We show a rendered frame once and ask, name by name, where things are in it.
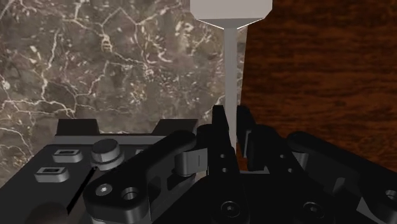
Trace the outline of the white spatula with thin handle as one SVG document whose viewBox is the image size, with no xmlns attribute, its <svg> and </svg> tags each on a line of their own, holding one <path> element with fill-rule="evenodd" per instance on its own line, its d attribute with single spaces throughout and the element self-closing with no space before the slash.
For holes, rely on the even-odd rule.
<svg viewBox="0 0 397 224">
<path fill-rule="evenodd" d="M 233 148 L 237 143 L 238 30 L 263 20 L 272 8 L 273 0 L 190 0 L 190 13 L 196 20 L 223 29 L 225 112 Z"/>
</svg>

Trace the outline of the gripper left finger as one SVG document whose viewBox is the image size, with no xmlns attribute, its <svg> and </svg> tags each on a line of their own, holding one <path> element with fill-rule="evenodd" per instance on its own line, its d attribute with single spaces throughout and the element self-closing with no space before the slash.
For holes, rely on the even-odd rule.
<svg viewBox="0 0 397 224">
<path fill-rule="evenodd" d="M 83 200 L 93 224 L 248 224 L 224 107 L 93 180 Z"/>
</svg>

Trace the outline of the black appliance with grey knob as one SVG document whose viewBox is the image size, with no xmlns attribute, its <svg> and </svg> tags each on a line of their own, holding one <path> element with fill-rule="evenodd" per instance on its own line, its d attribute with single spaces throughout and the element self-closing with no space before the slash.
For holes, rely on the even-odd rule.
<svg viewBox="0 0 397 224">
<path fill-rule="evenodd" d="M 95 119 L 60 119 L 54 142 L 0 187 L 0 224 L 24 224 L 33 209 L 50 202 L 69 211 L 69 224 L 92 224 L 80 190 L 99 173 L 91 146 L 108 137 Z"/>
</svg>

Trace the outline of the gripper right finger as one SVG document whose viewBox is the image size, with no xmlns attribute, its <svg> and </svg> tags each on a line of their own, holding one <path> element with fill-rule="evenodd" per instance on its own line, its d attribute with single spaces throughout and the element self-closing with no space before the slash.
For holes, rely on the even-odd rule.
<svg viewBox="0 0 397 224">
<path fill-rule="evenodd" d="M 397 224 L 397 172 L 306 132 L 281 137 L 245 106 L 237 139 L 261 223 Z"/>
</svg>

